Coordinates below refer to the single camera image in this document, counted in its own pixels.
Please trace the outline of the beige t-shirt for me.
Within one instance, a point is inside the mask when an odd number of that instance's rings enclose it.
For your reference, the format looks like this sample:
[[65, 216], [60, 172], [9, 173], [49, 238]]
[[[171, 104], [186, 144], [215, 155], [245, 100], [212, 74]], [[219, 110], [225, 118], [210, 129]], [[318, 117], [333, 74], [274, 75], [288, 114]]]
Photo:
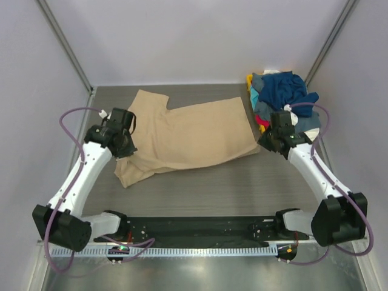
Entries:
[[211, 167], [260, 151], [240, 97], [168, 109], [169, 97], [139, 90], [129, 107], [136, 115], [137, 151], [116, 163], [127, 188], [154, 174]]

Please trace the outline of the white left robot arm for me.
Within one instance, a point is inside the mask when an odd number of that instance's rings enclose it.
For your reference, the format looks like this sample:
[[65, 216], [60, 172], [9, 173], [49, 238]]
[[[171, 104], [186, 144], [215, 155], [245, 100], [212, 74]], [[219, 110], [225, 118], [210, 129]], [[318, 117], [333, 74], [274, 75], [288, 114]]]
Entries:
[[112, 235], [121, 239], [128, 231], [127, 216], [106, 210], [84, 217], [87, 197], [105, 165], [136, 151], [129, 126], [94, 125], [72, 171], [47, 205], [37, 205], [32, 217], [44, 241], [80, 252], [95, 238]]

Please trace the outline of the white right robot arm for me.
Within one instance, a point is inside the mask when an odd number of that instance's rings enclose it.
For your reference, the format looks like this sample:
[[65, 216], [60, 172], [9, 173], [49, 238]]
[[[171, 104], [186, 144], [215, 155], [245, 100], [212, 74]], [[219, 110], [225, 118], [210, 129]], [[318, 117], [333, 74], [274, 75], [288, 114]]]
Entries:
[[299, 209], [277, 212], [285, 229], [310, 235], [323, 247], [365, 237], [366, 197], [352, 193], [338, 181], [319, 155], [312, 153], [313, 144], [306, 134], [281, 136], [268, 128], [258, 144], [283, 155], [300, 172], [318, 201], [314, 214]]

